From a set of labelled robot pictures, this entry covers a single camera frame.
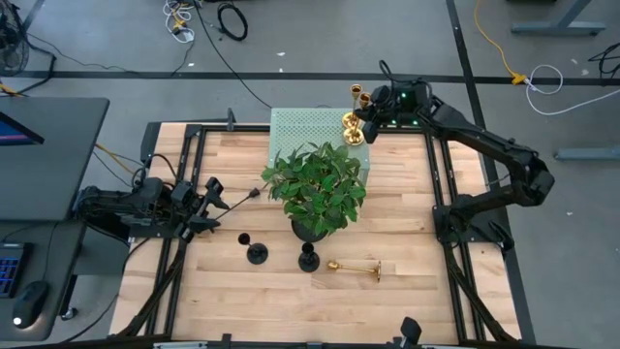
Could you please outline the desk leg with caster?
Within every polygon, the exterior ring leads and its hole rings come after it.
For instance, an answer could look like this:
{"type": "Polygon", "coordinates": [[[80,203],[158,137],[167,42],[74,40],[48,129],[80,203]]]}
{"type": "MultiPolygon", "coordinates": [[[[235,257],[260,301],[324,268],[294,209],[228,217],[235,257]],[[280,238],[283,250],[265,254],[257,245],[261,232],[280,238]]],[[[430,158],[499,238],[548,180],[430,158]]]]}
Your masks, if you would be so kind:
{"type": "Polygon", "coordinates": [[[62,298],[62,302],[60,303],[58,312],[58,315],[60,316],[62,321],[71,320],[78,315],[78,310],[75,307],[71,306],[71,299],[76,287],[77,280],[78,277],[75,274],[72,274],[65,289],[65,293],[62,298]]]}

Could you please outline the short black candlestick holder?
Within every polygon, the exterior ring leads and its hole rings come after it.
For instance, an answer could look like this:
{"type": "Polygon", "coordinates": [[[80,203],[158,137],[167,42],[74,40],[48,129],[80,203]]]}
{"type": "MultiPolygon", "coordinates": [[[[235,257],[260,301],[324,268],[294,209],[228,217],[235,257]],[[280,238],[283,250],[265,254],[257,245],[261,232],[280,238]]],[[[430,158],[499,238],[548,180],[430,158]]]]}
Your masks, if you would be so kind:
{"type": "Polygon", "coordinates": [[[315,252],[314,245],[311,242],[305,242],[301,246],[301,253],[298,257],[298,265],[305,272],[313,272],[320,265],[320,257],[315,252]]]}

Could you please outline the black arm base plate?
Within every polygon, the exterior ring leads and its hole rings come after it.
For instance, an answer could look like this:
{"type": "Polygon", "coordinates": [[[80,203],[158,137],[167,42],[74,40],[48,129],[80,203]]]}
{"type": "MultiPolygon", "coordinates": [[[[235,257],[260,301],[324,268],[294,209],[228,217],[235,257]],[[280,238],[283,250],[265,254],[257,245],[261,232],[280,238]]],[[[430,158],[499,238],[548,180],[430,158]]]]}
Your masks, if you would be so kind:
{"type": "Polygon", "coordinates": [[[468,217],[449,206],[434,206],[432,215],[436,238],[441,243],[492,242],[505,252],[514,248],[514,240],[508,230],[493,220],[489,212],[468,217]]]}
{"type": "Polygon", "coordinates": [[[123,223],[127,234],[134,238],[178,238],[187,228],[185,222],[130,224],[123,223]]]}

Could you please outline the green perforated metal box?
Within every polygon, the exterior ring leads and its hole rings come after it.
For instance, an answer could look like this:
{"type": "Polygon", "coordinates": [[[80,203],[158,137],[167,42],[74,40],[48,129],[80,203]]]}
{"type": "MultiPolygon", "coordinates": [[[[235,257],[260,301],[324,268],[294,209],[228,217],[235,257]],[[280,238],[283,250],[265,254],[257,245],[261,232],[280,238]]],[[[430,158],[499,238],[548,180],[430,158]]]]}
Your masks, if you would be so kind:
{"type": "Polygon", "coordinates": [[[348,147],[349,156],[359,160],[361,166],[358,178],[366,184],[370,171],[369,147],[367,143],[348,145],[345,143],[345,126],[342,117],[350,109],[334,108],[282,108],[272,109],[269,129],[269,167],[274,166],[276,156],[286,159],[297,149],[312,151],[309,143],[322,145],[330,142],[334,148],[348,147]]]}

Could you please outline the dark desk surface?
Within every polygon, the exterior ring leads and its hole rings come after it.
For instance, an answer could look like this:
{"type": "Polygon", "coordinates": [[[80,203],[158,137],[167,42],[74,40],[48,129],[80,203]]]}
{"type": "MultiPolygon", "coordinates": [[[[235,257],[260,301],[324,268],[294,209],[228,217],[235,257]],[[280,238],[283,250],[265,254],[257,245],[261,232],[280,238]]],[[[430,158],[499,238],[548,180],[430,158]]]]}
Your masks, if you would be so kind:
{"type": "Polygon", "coordinates": [[[49,337],[59,317],[59,307],[73,274],[85,226],[78,222],[0,222],[0,243],[30,243],[26,265],[10,299],[0,299],[0,341],[42,341],[49,337]],[[33,281],[49,285],[46,302],[29,328],[13,324],[16,297],[33,281]]]}

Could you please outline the potted green leafy plant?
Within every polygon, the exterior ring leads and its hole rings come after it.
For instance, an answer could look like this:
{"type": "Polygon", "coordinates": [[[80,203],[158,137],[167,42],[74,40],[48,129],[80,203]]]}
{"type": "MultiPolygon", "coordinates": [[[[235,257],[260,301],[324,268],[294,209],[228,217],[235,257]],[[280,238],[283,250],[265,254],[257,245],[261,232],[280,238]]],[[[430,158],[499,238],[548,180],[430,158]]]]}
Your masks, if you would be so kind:
{"type": "Polygon", "coordinates": [[[358,221],[366,188],[361,163],[345,145],[307,144],[264,168],[268,197],[283,203],[294,234],[314,243],[358,221]]]}

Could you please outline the black aluminium table frame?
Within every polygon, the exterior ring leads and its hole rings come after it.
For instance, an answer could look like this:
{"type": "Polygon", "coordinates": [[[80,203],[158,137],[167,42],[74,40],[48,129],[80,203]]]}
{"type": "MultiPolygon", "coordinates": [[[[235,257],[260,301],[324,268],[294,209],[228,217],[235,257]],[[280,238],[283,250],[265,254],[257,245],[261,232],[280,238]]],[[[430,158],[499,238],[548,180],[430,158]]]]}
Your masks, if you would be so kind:
{"type": "MultiPolygon", "coordinates": [[[[201,177],[224,185],[229,205],[262,187],[269,134],[265,125],[207,125],[201,177]]],[[[315,245],[321,265],[305,272],[302,243],[279,202],[260,195],[221,218],[221,226],[193,239],[181,276],[172,335],[178,340],[268,346],[299,342],[381,344],[399,336],[405,317],[421,326],[425,343],[457,340],[444,249],[431,209],[450,195],[438,142],[420,134],[385,134],[369,148],[370,172],[358,221],[315,245]],[[268,258],[246,258],[262,243],[268,258]],[[329,270],[327,263],[373,268],[382,277],[329,270]]]]}

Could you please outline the black floor fan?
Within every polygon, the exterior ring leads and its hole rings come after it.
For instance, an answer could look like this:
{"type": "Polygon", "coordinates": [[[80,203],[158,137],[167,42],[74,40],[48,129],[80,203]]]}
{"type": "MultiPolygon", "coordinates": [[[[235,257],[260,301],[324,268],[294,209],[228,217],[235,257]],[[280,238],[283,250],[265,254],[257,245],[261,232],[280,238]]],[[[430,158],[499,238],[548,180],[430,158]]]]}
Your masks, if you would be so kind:
{"type": "Polygon", "coordinates": [[[0,0],[0,77],[21,73],[29,59],[29,44],[18,7],[0,0]]]}

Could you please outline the medium black candlestick holder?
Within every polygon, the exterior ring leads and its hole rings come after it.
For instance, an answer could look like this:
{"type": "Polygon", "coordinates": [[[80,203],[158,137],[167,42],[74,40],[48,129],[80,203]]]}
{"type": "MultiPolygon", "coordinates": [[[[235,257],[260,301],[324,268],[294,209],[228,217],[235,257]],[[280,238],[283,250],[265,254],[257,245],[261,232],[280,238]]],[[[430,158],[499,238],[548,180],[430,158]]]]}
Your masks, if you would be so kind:
{"type": "Polygon", "coordinates": [[[253,265],[260,265],[268,258],[267,247],[259,242],[252,243],[250,235],[242,233],[237,238],[241,245],[247,246],[246,258],[253,265]]]}

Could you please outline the computer monitor screen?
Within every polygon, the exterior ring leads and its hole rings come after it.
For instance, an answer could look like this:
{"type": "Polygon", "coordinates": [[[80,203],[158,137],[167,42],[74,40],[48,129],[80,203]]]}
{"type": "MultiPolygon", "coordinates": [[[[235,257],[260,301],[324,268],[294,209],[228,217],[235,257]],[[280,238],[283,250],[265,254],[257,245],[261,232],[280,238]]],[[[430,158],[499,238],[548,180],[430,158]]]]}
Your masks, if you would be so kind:
{"type": "Polygon", "coordinates": [[[43,144],[45,139],[0,112],[0,146],[43,144]]]}

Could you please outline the tall slim gold candlestick holder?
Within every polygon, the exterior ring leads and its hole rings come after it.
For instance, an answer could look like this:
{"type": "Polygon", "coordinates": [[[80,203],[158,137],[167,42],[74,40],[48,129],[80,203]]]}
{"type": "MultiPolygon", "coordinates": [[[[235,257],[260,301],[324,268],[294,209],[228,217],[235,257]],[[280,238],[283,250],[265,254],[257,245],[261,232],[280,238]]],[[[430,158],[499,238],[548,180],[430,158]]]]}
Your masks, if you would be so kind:
{"type": "Polygon", "coordinates": [[[379,261],[377,265],[373,268],[345,266],[336,261],[329,261],[327,263],[327,268],[329,270],[352,270],[352,271],[366,272],[366,273],[373,275],[378,282],[381,281],[381,277],[382,277],[382,262],[381,261],[379,261]]]}

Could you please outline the grey desk foot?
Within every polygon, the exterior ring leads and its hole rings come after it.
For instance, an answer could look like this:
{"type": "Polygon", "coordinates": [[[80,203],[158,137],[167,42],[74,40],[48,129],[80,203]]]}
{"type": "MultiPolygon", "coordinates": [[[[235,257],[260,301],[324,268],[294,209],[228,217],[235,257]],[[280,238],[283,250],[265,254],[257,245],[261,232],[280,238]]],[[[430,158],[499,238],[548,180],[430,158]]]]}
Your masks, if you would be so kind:
{"type": "Polygon", "coordinates": [[[513,34],[543,36],[597,36],[606,30],[603,22],[579,21],[576,18],[592,0],[574,0],[566,13],[555,21],[527,21],[514,23],[513,34]]]}
{"type": "Polygon", "coordinates": [[[554,155],[559,161],[606,161],[620,160],[620,146],[560,148],[554,155]]]}

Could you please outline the tall thin black candlestick holder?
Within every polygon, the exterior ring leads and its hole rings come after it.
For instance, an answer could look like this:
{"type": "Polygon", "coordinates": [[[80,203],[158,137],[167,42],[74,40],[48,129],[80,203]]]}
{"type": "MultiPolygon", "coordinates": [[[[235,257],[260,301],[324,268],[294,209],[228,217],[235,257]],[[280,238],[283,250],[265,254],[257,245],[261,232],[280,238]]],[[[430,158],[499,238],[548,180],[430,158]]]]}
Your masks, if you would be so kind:
{"type": "Polygon", "coordinates": [[[236,208],[238,208],[240,205],[244,204],[245,202],[247,202],[250,199],[254,199],[256,197],[259,197],[261,195],[261,190],[258,188],[254,188],[252,189],[245,198],[243,198],[241,201],[239,201],[238,203],[234,204],[233,206],[231,206],[230,208],[227,208],[223,213],[219,214],[215,220],[219,221],[222,217],[224,217],[225,215],[227,215],[228,213],[230,213],[231,211],[235,210],[236,208]]]}

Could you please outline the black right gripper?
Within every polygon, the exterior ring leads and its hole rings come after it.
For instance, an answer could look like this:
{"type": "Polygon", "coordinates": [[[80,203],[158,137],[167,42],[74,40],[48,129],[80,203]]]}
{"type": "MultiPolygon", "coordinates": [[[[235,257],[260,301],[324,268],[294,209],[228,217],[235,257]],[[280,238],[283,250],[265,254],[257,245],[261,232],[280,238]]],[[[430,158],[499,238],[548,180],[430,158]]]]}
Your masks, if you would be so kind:
{"type": "MultiPolygon", "coordinates": [[[[431,109],[432,87],[423,79],[392,81],[381,85],[370,94],[369,110],[384,110],[387,124],[397,127],[419,127],[420,115],[431,109]]],[[[364,139],[372,144],[379,136],[384,122],[366,121],[361,128],[364,139]]]]}

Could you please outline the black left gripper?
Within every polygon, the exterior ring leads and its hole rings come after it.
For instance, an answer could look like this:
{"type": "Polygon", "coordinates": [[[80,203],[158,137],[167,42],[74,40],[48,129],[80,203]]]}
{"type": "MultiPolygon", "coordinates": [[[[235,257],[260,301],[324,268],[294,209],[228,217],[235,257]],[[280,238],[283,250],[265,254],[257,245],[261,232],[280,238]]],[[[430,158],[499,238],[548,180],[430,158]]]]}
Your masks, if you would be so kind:
{"type": "Polygon", "coordinates": [[[221,223],[217,219],[205,217],[206,208],[213,205],[220,209],[230,207],[222,200],[223,184],[214,176],[205,184],[206,193],[198,195],[189,181],[181,181],[170,193],[170,222],[187,223],[188,233],[200,234],[205,230],[213,231],[221,223]]]}

